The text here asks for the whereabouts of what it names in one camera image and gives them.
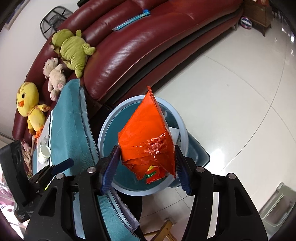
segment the wooden chair leg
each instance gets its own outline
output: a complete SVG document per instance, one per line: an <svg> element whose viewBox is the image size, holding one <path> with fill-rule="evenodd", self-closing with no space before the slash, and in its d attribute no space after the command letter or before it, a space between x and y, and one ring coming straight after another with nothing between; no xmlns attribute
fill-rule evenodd
<svg viewBox="0 0 296 241"><path fill-rule="evenodd" d="M178 241L171 232L168 232L167 238L169 241Z"/></svg>
<svg viewBox="0 0 296 241"><path fill-rule="evenodd" d="M163 241L165 237L167 237L169 241L177 241L174 235L172 235L172 233L170 232L172 225L173 225L172 221L167 220L160 230L146 233L144 234L144 237L154 235L151 241Z"/></svg>
<svg viewBox="0 0 296 241"><path fill-rule="evenodd" d="M173 223L171 220L167 220L164 225L158 230L157 234L152 238L151 241L163 241L164 238L168 235Z"/></svg>

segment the teal cloth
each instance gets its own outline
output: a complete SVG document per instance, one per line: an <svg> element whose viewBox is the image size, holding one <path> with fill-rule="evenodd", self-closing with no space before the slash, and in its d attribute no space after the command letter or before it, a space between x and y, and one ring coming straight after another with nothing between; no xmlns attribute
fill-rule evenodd
<svg viewBox="0 0 296 241"><path fill-rule="evenodd" d="M59 100L50 114L48 146L52 151L50 162L54 165L72 158L74 166L64 171L66 176L77 175L99 161L96 144L89 127L85 94L79 79L69 81L63 88ZM37 154L33 155L33 173L37 172ZM75 194L73 213L76 235L85 238L81 222L79 195ZM109 191L98 196L102 216L112 241L139 241L128 228L122 213L118 213Z"/></svg>

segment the white cup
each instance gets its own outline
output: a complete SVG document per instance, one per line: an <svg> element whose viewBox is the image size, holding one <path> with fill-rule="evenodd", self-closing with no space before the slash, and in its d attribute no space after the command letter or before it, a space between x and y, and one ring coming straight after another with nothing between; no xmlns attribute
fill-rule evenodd
<svg viewBox="0 0 296 241"><path fill-rule="evenodd" d="M50 148L47 145L41 146L40 150L39 150L38 161L41 164L47 163L47 160L50 157L51 153L52 152L51 152Z"/></svg>

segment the yellow chick plush toy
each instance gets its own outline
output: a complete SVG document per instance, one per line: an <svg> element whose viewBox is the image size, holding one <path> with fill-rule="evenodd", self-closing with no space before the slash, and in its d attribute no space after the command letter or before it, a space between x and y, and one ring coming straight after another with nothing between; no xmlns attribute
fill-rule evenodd
<svg viewBox="0 0 296 241"><path fill-rule="evenodd" d="M17 110L23 117L28 117L29 132L40 137L45 124L45 115L43 113L50 110L50 107L39 103L39 93L36 85L31 82L25 82L17 92Z"/></svg>

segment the picture frame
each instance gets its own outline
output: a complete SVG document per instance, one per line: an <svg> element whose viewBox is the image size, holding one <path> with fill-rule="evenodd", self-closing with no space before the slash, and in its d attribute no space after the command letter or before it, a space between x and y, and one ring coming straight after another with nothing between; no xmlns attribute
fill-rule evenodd
<svg viewBox="0 0 296 241"><path fill-rule="evenodd" d="M16 7L16 9L13 11L13 13L9 16L9 18L7 19L4 27L6 29L10 29L11 26L13 25L14 21L16 20L16 18L18 17L18 15L20 14L20 12L24 9L24 7L28 4L30 0L23 0L21 1L21 3Z"/></svg>

